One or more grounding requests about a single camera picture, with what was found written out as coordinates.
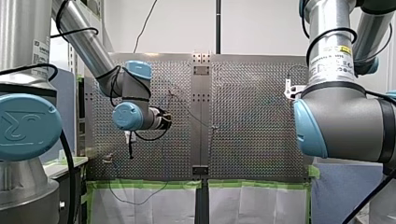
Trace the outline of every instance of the perforated metal panel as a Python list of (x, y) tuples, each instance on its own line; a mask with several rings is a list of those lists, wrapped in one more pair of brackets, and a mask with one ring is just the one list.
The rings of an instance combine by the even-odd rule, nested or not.
[[(191, 126), (187, 109), (190, 110), (190, 61), (153, 61), (158, 58), (115, 55), (115, 63), (128, 60), (144, 60), (151, 64), (152, 97), (150, 105), (168, 110), (173, 116), (172, 128), (160, 140), (133, 144), (134, 159), (130, 160), (124, 133), (111, 119), (113, 107), (109, 98), (103, 96), (99, 87), (93, 85), (92, 116), (95, 157), (89, 170), (90, 179), (119, 178), (178, 180), (191, 178)], [(155, 138), (163, 131), (139, 132), (146, 138)], [(114, 154), (114, 166), (102, 162), (109, 153)]]
[[(295, 141), (292, 106), (285, 79), (296, 57), (212, 58), (211, 178), (300, 181), (306, 161)], [(293, 84), (306, 83), (306, 71), (290, 71)]]
[[(309, 160), (297, 149), (292, 107), (283, 95), (289, 68), (304, 64), (304, 57), (211, 55), (210, 74), (203, 76), (193, 74), (197, 62), (187, 54), (112, 57), (118, 64), (151, 63), (150, 104), (169, 110), (174, 124), (163, 139), (134, 144), (130, 160), (124, 134), (112, 123), (109, 99), (89, 79), (86, 145), (94, 152), (89, 179), (191, 179), (196, 164), (208, 164), (209, 178), (303, 182), (307, 177)], [(306, 83), (304, 69), (290, 74), (293, 84)], [(109, 153), (117, 168), (102, 162)]]

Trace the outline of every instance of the wire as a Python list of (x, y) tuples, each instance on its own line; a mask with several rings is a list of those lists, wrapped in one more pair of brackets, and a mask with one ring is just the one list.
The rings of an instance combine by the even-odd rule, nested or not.
[(116, 104), (114, 104), (114, 102), (113, 102), (113, 92), (116, 93), (116, 92), (114, 91), (114, 87), (116, 86), (117, 79), (119, 78), (121, 66), (117, 65), (114, 69), (112, 69), (112, 70), (110, 71), (110, 73), (107, 73), (107, 74), (109, 75), (109, 74), (113, 73), (113, 72), (116, 71), (116, 70), (117, 70), (117, 73), (116, 73), (116, 75), (113, 76), (113, 79), (111, 80), (111, 83), (110, 83), (110, 86), (111, 86), (111, 89), (110, 89), (110, 103), (111, 103), (111, 105), (114, 106), (114, 107), (116, 107)]
[(136, 82), (138, 82), (138, 83), (147, 91), (147, 93), (148, 93), (148, 98), (151, 98), (151, 91), (150, 91), (149, 87), (146, 86), (142, 81), (140, 81), (139, 78), (135, 77), (132, 73), (130, 73), (130, 72), (128, 71), (127, 68), (122, 67), (122, 69), (123, 69), (126, 73), (128, 73), (129, 76), (131, 76)]
[(152, 138), (152, 139), (151, 139), (151, 138), (145, 138), (145, 137), (143, 137), (142, 135), (138, 134), (137, 132), (134, 132), (134, 134), (136, 134), (136, 137), (142, 139), (143, 141), (146, 141), (146, 142), (154, 142), (154, 141), (157, 141), (158, 139), (162, 138), (162, 137), (168, 132), (169, 129), (170, 129), (170, 127), (168, 127), (167, 129), (165, 129), (165, 131), (164, 131), (160, 136), (155, 137), (155, 138)]
[(142, 31), (140, 32), (139, 36), (136, 39), (136, 45), (134, 46), (134, 53), (136, 53), (137, 46), (139, 45), (140, 36), (142, 36), (142, 34), (145, 32), (146, 25), (148, 24), (148, 21), (149, 21), (149, 17), (151, 16), (151, 13), (154, 10), (155, 5), (157, 4), (157, 2), (158, 2), (158, 0), (155, 0), (154, 3), (152, 4), (151, 10), (149, 11), (148, 16), (146, 17), (146, 20), (145, 20), (145, 23), (143, 25)]
[(76, 174), (75, 174), (72, 150), (70, 149), (70, 146), (67, 143), (67, 138), (66, 135), (64, 134), (64, 130), (62, 130), (61, 132), (61, 143), (62, 143), (62, 147), (64, 148), (64, 155), (66, 156), (67, 169), (69, 172), (69, 184), (70, 184), (69, 213), (68, 213), (67, 223), (74, 224), (75, 209), (76, 209), (76, 186), (77, 186)]
[(134, 134), (136, 135), (136, 137), (138, 137), (138, 138), (140, 138), (141, 140), (143, 140), (143, 141), (146, 141), (146, 142), (154, 142), (154, 141), (157, 141), (158, 139), (160, 139), (160, 138), (162, 138), (162, 137), (164, 137), (165, 135), (166, 135), (166, 133), (169, 131), (169, 129), (171, 128), (171, 126), (170, 126), (170, 124), (168, 124), (168, 127), (165, 129), (165, 131), (160, 135), (160, 136), (158, 136), (158, 137), (155, 137), (155, 138), (145, 138), (145, 137), (143, 137), (142, 135), (140, 135), (139, 133), (137, 133), (137, 132), (134, 132)]
[(167, 182), (163, 185), (162, 188), (160, 188), (160, 189), (158, 189), (157, 191), (155, 191), (154, 193), (150, 194), (150, 195), (147, 197), (147, 199), (146, 199), (145, 201), (141, 202), (141, 203), (131, 203), (131, 202), (127, 201), (127, 200), (121, 199), (121, 198), (120, 198), (119, 196), (117, 196), (117, 194), (113, 191), (113, 188), (111, 188), (111, 183), (110, 183), (110, 182), (108, 182), (108, 188), (110, 189), (111, 194), (113, 194), (113, 196), (114, 196), (118, 201), (120, 201), (120, 202), (122, 202), (122, 203), (128, 203), (128, 204), (133, 204), (133, 205), (143, 205), (143, 204), (145, 204), (146, 202), (148, 202), (149, 199), (152, 198), (154, 195), (158, 194), (158, 193), (161, 192), (163, 189), (165, 189), (165, 188), (168, 186), (168, 183), (169, 183), (169, 182), (167, 181)]
[[(165, 142), (165, 140), (163, 139), (163, 145), (161, 146), (161, 152), (162, 152), (162, 154), (164, 154), (164, 153), (163, 153), (164, 142)], [(164, 172), (165, 172), (165, 175), (166, 175), (166, 173), (167, 173), (167, 172), (166, 172), (166, 168), (167, 168), (166, 163), (167, 163), (167, 162), (164, 162)], [(116, 174), (119, 175), (118, 166), (117, 166), (116, 163), (114, 163), (114, 162), (113, 162), (113, 167), (114, 167), (114, 169), (116, 170)], [(110, 181), (108, 182), (108, 186), (109, 186), (109, 189), (110, 189), (110, 191), (111, 191), (111, 194), (113, 194), (113, 196), (114, 196), (118, 201), (120, 201), (120, 202), (122, 202), (122, 203), (133, 204), (133, 205), (142, 205), (142, 204), (148, 202), (149, 199), (152, 198), (154, 195), (158, 194), (158, 193), (161, 192), (163, 189), (165, 189), (165, 188), (168, 186), (168, 183), (169, 183), (169, 181), (166, 181), (166, 183), (163, 185), (163, 187), (161, 187), (160, 189), (158, 189), (158, 190), (155, 191), (154, 193), (150, 194), (150, 195), (147, 197), (147, 199), (144, 200), (144, 201), (141, 202), (141, 203), (132, 203), (132, 202), (129, 202), (129, 201), (127, 201), (127, 200), (121, 199), (121, 198), (120, 198), (119, 196), (117, 196), (117, 194), (114, 192), (113, 188), (111, 188), (111, 183), (110, 183)]]
[(59, 72), (58, 68), (51, 63), (36, 63), (36, 64), (32, 64), (32, 65), (25, 65), (25, 66), (21, 66), (21, 67), (11, 68), (8, 70), (0, 71), (0, 76), (8, 75), (11, 73), (16, 73), (16, 72), (20, 72), (20, 71), (25, 71), (25, 70), (29, 70), (32, 68), (38, 68), (38, 67), (50, 67), (53, 69), (53, 73), (49, 77), (49, 81), (52, 81), (56, 76), (58, 76), (58, 72)]
[(308, 51), (306, 52), (306, 64), (309, 66), (309, 57), (311, 56), (311, 51), (314, 48), (314, 46), (323, 38), (325, 37), (327, 34), (331, 33), (331, 32), (336, 32), (336, 31), (346, 31), (349, 32), (353, 35), (353, 40), (352, 40), (352, 44), (355, 43), (355, 41), (358, 39), (358, 34), (356, 34), (356, 32), (350, 28), (347, 27), (338, 27), (338, 28), (334, 28), (334, 29), (330, 29), (328, 31), (323, 32), (322, 34), (318, 35), (309, 45), (308, 47)]
[[(387, 96), (387, 95), (384, 95), (381, 93), (377, 93), (377, 92), (373, 92), (373, 91), (366, 91), (366, 94), (370, 94), (370, 95), (373, 95), (376, 97), (383, 98), (384, 100), (386, 100), (396, 106), (396, 100), (390, 96)], [(373, 191), (369, 195), (367, 195), (366, 198), (363, 199), (363, 201), (361, 201), (361, 203), (346, 217), (346, 219), (343, 221), (343, 224), (347, 224), (349, 221), (351, 221), (353, 219), (353, 217), (356, 216), (359, 213), (359, 211), (368, 202), (370, 202), (375, 197), (375, 195), (377, 195), (395, 177), (396, 177), (396, 169), (392, 170), (390, 172), (390, 174), (375, 189), (373, 189)]]
[(195, 117), (192, 113), (191, 113), (191, 111), (183, 104), (184, 102), (183, 102), (183, 100), (181, 100), (177, 95), (175, 95), (175, 94), (172, 94), (173, 96), (175, 96), (177, 99), (178, 99), (178, 102), (184, 107), (184, 109), (189, 113), (189, 115), (192, 117), (192, 118), (194, 118), (194, 119), (196, 119), (198, 122), (200, 122), (202, 125), (204, 125), (206, 128), (209, 128), (210, 126), (209, 125), (207, 125), (207, 124), (205, 124), (205, 123), (203, 123), (200, 119), (198, 119), (197, 117)]
[(306, 1), (305, 1), (305, 0), (301, 0), (300, 3), (302, 4), (302, 6), (300, 6), (300, 7), (302, 7), (302, 11), (301, 11), (301, 23), (302, 23), (302, 26), (303, 26), (304, 34), (305, 34), (306, 38), (309, 39), (309, 33), (306, 31), (306, 27), (305, 27), (305, 7), (306, 7)]
[[(66, 7), (67, 3), (69, 2), (69, 0), (64, 0), (61, 4), (61, 6), (59, 7), (59, 11), (56, 14), (56, 19), (55, 19), (55, 25), (56, 25), (56, 29), (58, 30), (58, 33), (61, 35), (62, 34), (62, 30), (61, 30), (61, 17), (62, 17), (62, 13), (64, 13), (64, 8)], [(64, 39), (64, 41), (66, 41), (67, 43), (69, 42), (64, 36), (62, 36), (62, 38)]]
[(63, 33), (61, 30), (61, 18), (62, 18), (62, 14), (64, 13), (64, 9), (66, 8), (66, 5), (69, 3), (70, 0), (64, 0), (61, 4), (61, 6), (59, 7), (59, 11), (56, 14), (56, 19), (55, 19), (55, 25), (56, 25), (56, 29), (58, 30), (58, 35), (52, 35), (51, 38), (57, 38), (57, 37), (62, 37), (64, 39), (64, 41), (66, 41), (67, 43), (69, 42), (65, 36), (66, 35), (71, 35), (71, 34), (75, 34), (75, 33), (79, 33), (79, 32), (84, 32), (84, 31), (95, 31), (96, 35), (99, 35), (99, 31), (98, 29), (94, 28), (94, 27), (87, 27), (87, 28), (82, 28), (79, 30), (74, 30), (74, 31), (68, 31)]
[(355, 65), (362, 65), (362, 64), (365, 64), (365, 62), (371, 61), (373, 58), (378, 56), (378, 54), (380, 54), (382, 51), (384, 51), (384, 49), (389, 45), (390, 40), (392, 39), (392, 37), (393, 37), (393, 27), (392, 27), (392, 24), (390, 23), (389, 24), (389, 37), (388, 37), (387, 43), (385, 43), (384, 47), (382, 47), (381, 50), (379, 50), (377, 53), (373, 54), (372, 56), (370, 56), (370, 57), (368, 57), (366, 59), (355, 60), (354, 64)]
[(79, 29), (79, 30), (74, 30), (74, 31), (69, 31), (69, 32), (65, 32), (59, 35), (51, 35), (51, 38), (57, 38), (57, 37), (61, 37), (61, 36), (66, 36), (66, 35), (72, 35), (75, 33), (79, 33), (82, 31), (95, 31), (95, 35), (99, 35), (99, 31), (98, 29), (94, 28), (94, 27), (88, 27), (88, 28), (83, 28), (83, 29)]
[(291, 70), (293, 70), (293, 68), (296, 68), (296, 67), (304, 68), (304, 69), (307, 69), (307, 68), (308, 68), (308, 67), (305, 66), (305, 65), (295, 64), (295, 65), (293, 65), (292, 67), (289, 68), (288, 73), (287, 73), (287, 78), (290, 78), (290, 77), (291, 77), (291, 73), (290, 73), (290, 72), (291, 72)]

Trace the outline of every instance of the white cloth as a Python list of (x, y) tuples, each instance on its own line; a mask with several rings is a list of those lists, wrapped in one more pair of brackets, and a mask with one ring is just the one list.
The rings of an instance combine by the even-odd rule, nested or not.
[[(157, 189), (113, 189), (122, 200), (142, 203)], [(163, 189), (142, 205), (123, 203), (109, 189), (92, 196), (91, 224), (194, 224), (195, 189)]]
[(306, 193), (306, 189), (213, 188), (210, 223), (305, 224)]

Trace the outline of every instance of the warning label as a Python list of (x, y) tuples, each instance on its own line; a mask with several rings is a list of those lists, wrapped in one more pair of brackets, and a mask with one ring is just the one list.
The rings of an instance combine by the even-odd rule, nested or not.
[(345, 46), (326, 48), (326, 53), (320, 54), (309, 64), (310, 73), (316, 75), (354, 76), (353, 59), (351, 50)]
[[(50, 46), (38, 40), (34, 40), (32, 58), (32, 63), (48, 63), (50, 59)], [(46, 67), (32, 69), (32, 74), (41, 77), (47, 77), (48, 73), (49, 70)]]

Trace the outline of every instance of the metal clip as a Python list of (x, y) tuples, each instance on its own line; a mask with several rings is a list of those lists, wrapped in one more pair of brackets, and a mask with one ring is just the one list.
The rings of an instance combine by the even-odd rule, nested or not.
[(306, 87), (305, 85), (291, 86), (291, 79), (290, 78), (286, 78), (284, 94), (285, 94), (286, 98), (288, 98), (289, 100), (296, 100), (296, 99), (298, 99), (297, 98), (298, 94), (303, 92), (305, 87)]

